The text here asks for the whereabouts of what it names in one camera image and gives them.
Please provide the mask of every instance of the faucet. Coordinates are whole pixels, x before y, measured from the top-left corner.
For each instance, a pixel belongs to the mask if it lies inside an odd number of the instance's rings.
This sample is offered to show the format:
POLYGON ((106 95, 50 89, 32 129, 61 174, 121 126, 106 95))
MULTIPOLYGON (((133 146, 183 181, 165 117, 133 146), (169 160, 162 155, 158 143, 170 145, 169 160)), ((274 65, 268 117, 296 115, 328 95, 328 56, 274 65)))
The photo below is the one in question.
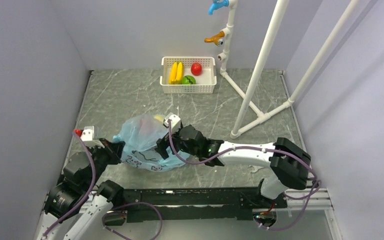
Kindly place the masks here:
POLYGON ((213 15, 214 10, 227 6, 229 6, 229 0, 212 0, 212 4, 209 7, 208 14, 213 15))

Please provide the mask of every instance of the red apple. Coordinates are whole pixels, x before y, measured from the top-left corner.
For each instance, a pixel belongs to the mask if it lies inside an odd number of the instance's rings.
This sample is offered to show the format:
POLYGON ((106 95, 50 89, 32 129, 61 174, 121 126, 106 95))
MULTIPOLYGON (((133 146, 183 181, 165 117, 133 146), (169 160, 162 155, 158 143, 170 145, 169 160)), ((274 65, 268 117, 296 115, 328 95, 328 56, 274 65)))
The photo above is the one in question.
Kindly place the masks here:
POLYGON ((193 75, 198 76, 203 72, 203 66, 201 66, 201 64, 195 62, 190 67, 190 71, 192 72, 193 75))

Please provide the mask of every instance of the plastic bag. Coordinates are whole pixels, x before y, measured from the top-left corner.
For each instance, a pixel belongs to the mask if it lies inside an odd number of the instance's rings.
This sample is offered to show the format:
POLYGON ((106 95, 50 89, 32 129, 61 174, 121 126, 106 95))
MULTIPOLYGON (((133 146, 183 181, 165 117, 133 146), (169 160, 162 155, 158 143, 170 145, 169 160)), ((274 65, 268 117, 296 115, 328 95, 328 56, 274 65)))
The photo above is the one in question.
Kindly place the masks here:
MULTIPOLYGON (((120 133, 112 138, 114 142, 125 141, 121 162, 155 172, 165 172, 185 164, 172 154, 170 147, 167 148, 167 159, 155 151, 157 140, 168 133, 168 129, 158 119, 161 117, 143 114, 123 123, 120 133)), ((189 157, 189 154, 182 151, 179 154, 184 159, 189 157)))

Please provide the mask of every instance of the marble table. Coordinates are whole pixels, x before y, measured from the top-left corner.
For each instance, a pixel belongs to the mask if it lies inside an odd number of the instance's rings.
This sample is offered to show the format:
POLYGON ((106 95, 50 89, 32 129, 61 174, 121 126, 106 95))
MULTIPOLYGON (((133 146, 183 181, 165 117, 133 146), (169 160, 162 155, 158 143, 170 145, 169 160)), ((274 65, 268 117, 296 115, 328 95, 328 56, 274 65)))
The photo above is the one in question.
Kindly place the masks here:
MULTIPOLYGON (((252 69, 228 69, 229 75, 245 91, 252 69)), ((79 113, 78 128, 94 125, 99 137, 112 140, 127 119, 143 113, 178 114, 184 125, 192 124, 204 136, 233 143, 263 144, 285 137, 301 146, 299 133, 290 109, 272 117, 237 139, 229 137, 242 104, 242 98, 217 73, 213 94, 164 94, 160 86, 161 69, 95 70, 79 113)), ((276 69, 265 69, 253 96, 264 112, 287 99, 276 69)), ((242 125, 256 119, 248 109, 242 125)), ((73 142, 70 155, 82 151, 73 142)), ((209 167, 184 165, 166 172, 151 172, 126 163, 109 165, 97 184, 109 179, 125 189, 256 187, 261 179, 273 174, 270 169, 252 173, 248 165, 209 167)))

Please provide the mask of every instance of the white plastic basket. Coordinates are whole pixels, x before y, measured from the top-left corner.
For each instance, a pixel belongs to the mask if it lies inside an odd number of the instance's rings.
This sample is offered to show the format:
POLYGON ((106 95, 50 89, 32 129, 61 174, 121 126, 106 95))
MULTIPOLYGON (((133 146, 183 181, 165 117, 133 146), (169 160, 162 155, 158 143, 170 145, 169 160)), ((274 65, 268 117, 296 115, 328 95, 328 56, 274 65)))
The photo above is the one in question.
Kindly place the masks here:
POLYGON ((165 94, 212 94, 214 86, 217 84, 215 76, 216 61, 213 57, 166 56, 162 58, 161 65, 162 76, 159 78, 159 84, 162 86, 165 94), (169 84, 170 71, 174 62, 182 62, 183 76, 193 76, 196 84, 169 84), (202 66, 202 73, 199 76, 191 73, 193 63, 199 63, 202 66))

